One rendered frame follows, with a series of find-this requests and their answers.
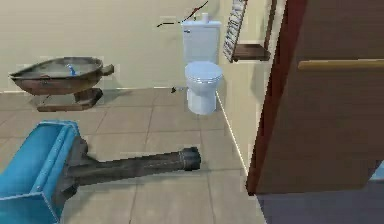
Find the white toilet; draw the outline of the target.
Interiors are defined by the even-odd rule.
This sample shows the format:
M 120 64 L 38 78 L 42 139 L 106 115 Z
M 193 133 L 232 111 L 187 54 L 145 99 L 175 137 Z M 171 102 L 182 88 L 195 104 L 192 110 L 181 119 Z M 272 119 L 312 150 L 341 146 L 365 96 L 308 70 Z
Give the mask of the white toilet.
M 218 21 L 181 24 L 188 108 L 198 115 L 216 110 L 216 90 L 223 75 L 218 65 L 220 26 Z

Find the brown wooden room door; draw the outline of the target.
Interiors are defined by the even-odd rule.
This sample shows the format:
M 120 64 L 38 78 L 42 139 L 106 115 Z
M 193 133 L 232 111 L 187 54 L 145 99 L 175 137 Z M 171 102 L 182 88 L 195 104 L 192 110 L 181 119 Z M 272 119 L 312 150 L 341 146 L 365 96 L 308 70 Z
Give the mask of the brown wooden room door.
M 248 170 L 250 195 L 360 189 L 384 160 L 384 0 L 286 0 Z

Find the blue tub with grey pipe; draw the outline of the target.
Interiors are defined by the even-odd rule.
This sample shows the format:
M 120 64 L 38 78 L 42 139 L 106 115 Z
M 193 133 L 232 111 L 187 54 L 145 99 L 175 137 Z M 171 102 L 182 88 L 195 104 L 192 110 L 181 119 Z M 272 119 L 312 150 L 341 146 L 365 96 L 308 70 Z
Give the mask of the blue tub with grey pipe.
M 42 120 L 0 173 L 0 224 L 59 224 L 80 186 L 200 167 L 196 147 L 99 161 L 75 121 Z

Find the dark wooden wall shelf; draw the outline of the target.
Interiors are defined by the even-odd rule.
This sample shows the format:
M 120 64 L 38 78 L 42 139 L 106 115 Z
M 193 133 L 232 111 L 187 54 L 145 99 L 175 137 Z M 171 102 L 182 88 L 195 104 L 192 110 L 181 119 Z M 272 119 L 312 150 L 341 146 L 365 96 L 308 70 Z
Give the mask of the dark wooden wall shelf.
M 234 50 L 230 59 L 231 62 L 238 62 L 239 60 L 268 61 L 270 59 L 271 53 L 269 51 L 269 43 L 276 15 L 277 0 L 268 1 L 271 6 L 268 13 L 268 23 L 263 44 L 239 44 L 238 42 L 235 42 Z

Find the white framed wall picture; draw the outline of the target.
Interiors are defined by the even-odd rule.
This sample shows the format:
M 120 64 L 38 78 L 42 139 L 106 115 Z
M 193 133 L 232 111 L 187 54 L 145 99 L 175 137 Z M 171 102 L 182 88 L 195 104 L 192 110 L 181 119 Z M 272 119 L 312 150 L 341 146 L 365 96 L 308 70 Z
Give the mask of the white framed wall picture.
M 248 0 L 233 0 L 232 2 L 223 44 L 224 56 L 230 63 L 235 60 L 236 45 L 240 36 L 247 2 Z

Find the brown pedestal sink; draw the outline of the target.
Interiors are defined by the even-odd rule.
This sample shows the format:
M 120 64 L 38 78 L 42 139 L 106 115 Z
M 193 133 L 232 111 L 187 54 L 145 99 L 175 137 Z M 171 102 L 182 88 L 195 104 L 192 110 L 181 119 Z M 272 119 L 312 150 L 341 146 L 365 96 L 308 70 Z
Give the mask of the brown pedestal sink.
M 92 108 L 103 96 L 95 85 L 115 72 L 97 57 L 65 56 L 32 64 L 9 78 L 23 91 L 43 96 L 36 105 L 39 112 L 83 111 Z

